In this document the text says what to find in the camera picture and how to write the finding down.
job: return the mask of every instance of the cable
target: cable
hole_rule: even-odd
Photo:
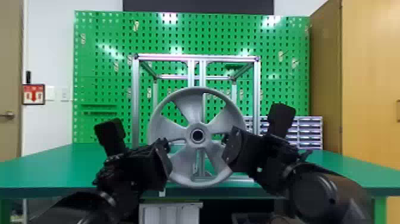
[[[279,216],[279,215],[273,216],[273,217],[270,219],[270,221],[269,221],[268,224],[273,224],[272,221],[274,221],[275,219],[278,219],[278,218],[281,219],[281,220],[283,220],[283,221],[285,221],[287,224],[290,224],[290,222],[289,222],[284,216]]]

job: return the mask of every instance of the wheel rim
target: wheel rim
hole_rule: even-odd
[[[202,122],[204,94],[217,96],[226,104],[209,123]],[[189,122],[187,127],[161,115],[161,111],[169,102],[174,102]],[[229,133],[232,126],[246,128],[239,109],[228,97],[214,89],[191,87],[176,91],[160,102],[151,116],[147,136],[149,143],[157,138],[167,138],[170,142],[184,140],[184,146],[170,157],[173,164],[170,179],[191,188],[205,188],[224,181],[232,174],[221,157],[223,145],[220,141],[212,140],[213,134]],[[193,165],[199,150],[205,151],[217,173],[212,179],[202,182],[192,180]]]

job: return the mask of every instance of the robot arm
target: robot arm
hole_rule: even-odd
[[[96,190],[65,197],[30,223],[118,224],[135,211],[143,192],[164,189],[172,171],[166,139],[128,150],[119,119],[96,125],[95,132],[107,154],[93,181]]]
[[[264,136],[234,127],[223,159],[234,172],[247,173],[266,192],[287,197],[289,215],[305,223],[373,223],[371,197],[360,185],[306,162],[312,151],[300,153],[283,139],[293,117],[294,109],[273,105],[268,116],[270,127]]]
[[[290,201],[291,212],[309,224],[372,224],[371,197],[354,181],[306,162],[284,137],[294,109],[273,105],[264,136],[234,127],[222,158],[234,172],[245,172],[270,194]],[[121,121],[95,127],[107,160],[97,173],[95,191],[65,197],[31,223],[117,224],[131,214],[146,190],[162,191],[172,171],[166,139],[128,150]]]

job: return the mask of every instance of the red sign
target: red sign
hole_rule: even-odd
[[[45,104],[45,85],[26,84],[23,85],[23,104],[24,105],[44,105]]]

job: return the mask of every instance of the light switch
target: light switch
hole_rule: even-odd
[[[45,98],[46,98],[46,101],[54,101],[55,100],[54,86],[46,86]]]
[[[71,88],[69,86],[61,87],[61,101],[71,100]]]

